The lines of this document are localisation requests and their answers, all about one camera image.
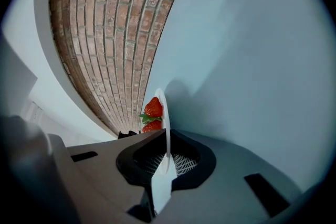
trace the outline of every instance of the black mesh grate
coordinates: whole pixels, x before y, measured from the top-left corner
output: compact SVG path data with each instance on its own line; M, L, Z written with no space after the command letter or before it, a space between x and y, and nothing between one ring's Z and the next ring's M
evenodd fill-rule
M176 167L177 176L181 176L186 172L190 171L198 163L198 160L180 154L173 154L173 159Z
M146 173L153 176L160 165L163 156L163 154L139 156L140 158L134 159L134 162Z

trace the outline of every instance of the strawberry leaf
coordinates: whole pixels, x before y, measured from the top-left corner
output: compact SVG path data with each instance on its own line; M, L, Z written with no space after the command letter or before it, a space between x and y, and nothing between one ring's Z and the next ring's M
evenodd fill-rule
M147 125L153 121L162 121L161 117L149 117L147 114L141 114L139 117L142 118L142 123Z

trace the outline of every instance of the gray panel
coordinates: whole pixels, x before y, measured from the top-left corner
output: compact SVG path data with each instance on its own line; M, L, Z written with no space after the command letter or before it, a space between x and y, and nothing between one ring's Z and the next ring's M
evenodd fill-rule
M20 115L37 78L0 33L0 103L6 115Z
M124 211L140 203L144 188L130 185L116 166L118 154L150 134L139 134L120 140L69 147L71 155L95 151L98 156L76 162L83 176L106 199L115 203Z
M217 164L197 189L175 191L154 223L259 223L267 212L244 176L261 173L290 203L301 195L282 172L251 151L224 141L180 131L211 148Z
M121 197L115 196L111 199L111 197L105 196L99 189L96 188L96 182L92 182L83 175L80 169L78 169L78 166L72 161L67 148L65 148L62 139L57 135L48 136L50 138L52 152L59 175L65 185L65 188L68 190L70 197L75 203L75 207L82 224L142 223L134 217L126 214L124 210L120 208L124 205L123 202L127 198L122 199L121 203L119 203ZM117 141L93 144L92 148L86 145L77 146L71 148L70 151L72 154L83 153L83 151L85 152L89 148L90 150L95 151L96 148L100 148L102 144L112 144L115 142ZM126 185L122 186L122 184L117 184L117 181L113 179L109 185L105 185L106 189L112 186L119 186L120 188L123 188L124 186L128 187Z

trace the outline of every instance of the brick wall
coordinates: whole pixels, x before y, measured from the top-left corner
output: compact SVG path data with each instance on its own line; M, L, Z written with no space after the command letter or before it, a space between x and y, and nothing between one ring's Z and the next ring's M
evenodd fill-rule
M139 130L149 73L173 1L50 0L65 70L115 132Z

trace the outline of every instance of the red strawberry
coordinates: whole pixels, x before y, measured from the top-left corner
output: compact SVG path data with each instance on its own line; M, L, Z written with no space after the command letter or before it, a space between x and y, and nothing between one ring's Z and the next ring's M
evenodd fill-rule
M146 132L150 132L153 130L161 130L161 121L152 121L149 124L147 124L144 128L142 128L142 132L146 133Z
M144 112L150 117L162 117L163 108L157 97L154 97L146 106Z

